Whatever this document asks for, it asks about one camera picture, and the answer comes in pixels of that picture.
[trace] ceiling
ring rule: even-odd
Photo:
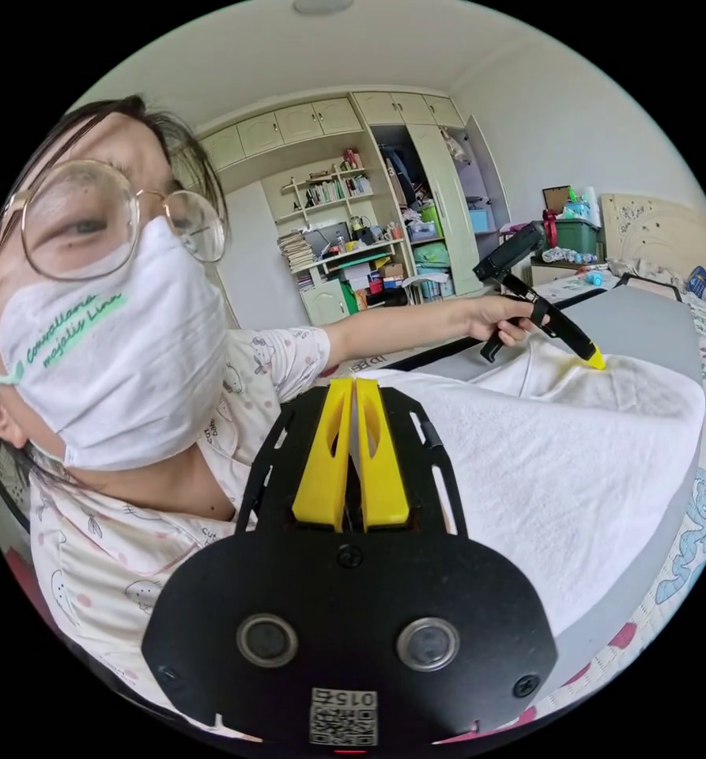
[[[292,0],[245,0],[142,48],[76,104],[141,93],[201,130],[290,93],[392,85],[449,93],[531,33],[462,0],[355,0],[327,17],[301,16]]]

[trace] white face mask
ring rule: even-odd
[[[164,217],[107,277],[18,290],[0,322],[0,383],[66,445],[63,463],[118,471],[185,451],[213,416],[224,378],[221,293]]]

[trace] yellow tip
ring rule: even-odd
[[[603,355],[600,352],[600,348],[595,346],[595,352],[590,356],[589,361],[587,362],[593,369],[598,369],[602,371],[606,368],[606,362],[603,359]]]

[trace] hand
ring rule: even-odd
[[[487,341],[493,336],[495,329],[498,329],[500,340],[506,346],[513,346],[535,329],[530,321],[532,304],[524,300],[488,295],[471,298],[466,302],[469,304],[466,333],[476,340]],[[518,326],[509,321],[515,317],[521,318]],[[546,324],[548,321],[549,317],[546,316],[542,323]]]

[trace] dark hair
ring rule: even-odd
[[[31,156],[31,159],[24,166],[21,174],[15,181],[11,194],[21,188],[25,178],[31,174],[34,168],[42,161],[44,155],[54,147],[55,143],[63,138],[68,132],[72,131],[79,125],[71,136],[61,145],[60,149],[55,152],[47,162],[43,171],[51,168],[55,162],[69,150],[77,140],[83,137],[89,130],[96,126],[100,121],[105,119],[111,113],[120,113],[132,119],[143,123],[152,130],[163,148],[166,160],[174,169],[174,174],[178,171],[186,171],[194,180],[194,186],[204,195],[213,207],[218,211],[223,219],[228,231],[228,217],[226,210],[226,201],[221,183],[218,180],[217,173],[210,163],[205,150],[197,141],[191,129],[171,113],[166,111],[148,111],[145,101],[139,95],[122,98],[121,100],[98,100],[93,103],[87,103],[73,111],[66,113],[55,125],[42,144]],[[3,228],[2,221],[6,208],[0,211],[0,240],[10,232],[16,221],[19,220],[19,214],[14,213],[8,220],[7,225]],[[16,476],[20,478],[23,485],[28,483],[29,474],[34,474],[45,485],[52,484],[58,487],[69,485],[70,481],[56,474],[54,471],[44,468],[39,464],[34,455],[33,446],[27,443],[23,448],[16,448],[13,445],[0,440],[0,456],[5,453],[12,460],[16,469]],[[0,495],[6,502],[10,511],[13,511],[14,502],[8,494],[0,477]]]

